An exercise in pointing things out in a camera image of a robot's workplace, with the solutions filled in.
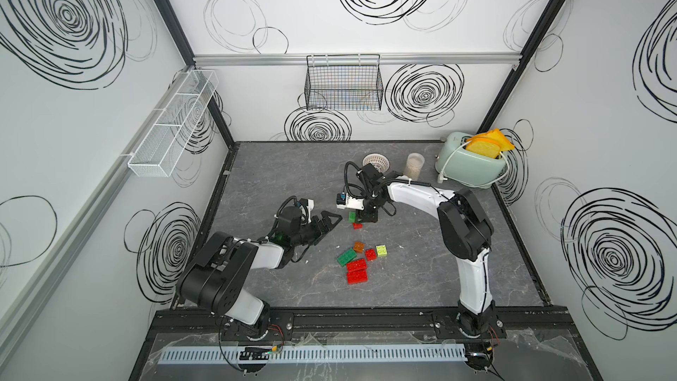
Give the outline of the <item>lime yellow lego brick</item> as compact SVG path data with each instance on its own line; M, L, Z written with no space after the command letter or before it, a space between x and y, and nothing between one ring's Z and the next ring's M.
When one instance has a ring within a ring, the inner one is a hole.
M377 256L385 257L388 254L387 248L385 245L377 245Z

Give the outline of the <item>red long lego brick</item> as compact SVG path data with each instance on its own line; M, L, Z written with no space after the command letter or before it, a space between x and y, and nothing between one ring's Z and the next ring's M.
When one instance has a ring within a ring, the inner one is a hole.
M346 268L349 273L364 271L368 267L366 259L356 259L347 263Z

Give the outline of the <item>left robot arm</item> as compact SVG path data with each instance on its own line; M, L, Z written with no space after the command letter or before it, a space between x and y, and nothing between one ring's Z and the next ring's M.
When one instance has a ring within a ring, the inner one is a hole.
M313 200L291 196L275 213L270 231L260 238L215 232L185 266L176 293L241 326L250 338L265 337L271 326L270 305L246 291L244 284L253 270L277 270L296 263L297 247L308 250L317 245L343 220L337 213L314 214L313 210Z

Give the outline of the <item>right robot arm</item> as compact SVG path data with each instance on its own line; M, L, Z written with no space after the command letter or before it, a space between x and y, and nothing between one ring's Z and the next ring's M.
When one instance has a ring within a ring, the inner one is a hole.
M488 273L495 230L475 195L467 188L441 190L396 171L385 175L372 164L360 167L347 162L343 178L337 208L350 210L353 223L376 223L381 209L397 203L412 206L439 222L443 243L458 264L459 331L471 339L488 333L490 319L495 317Z

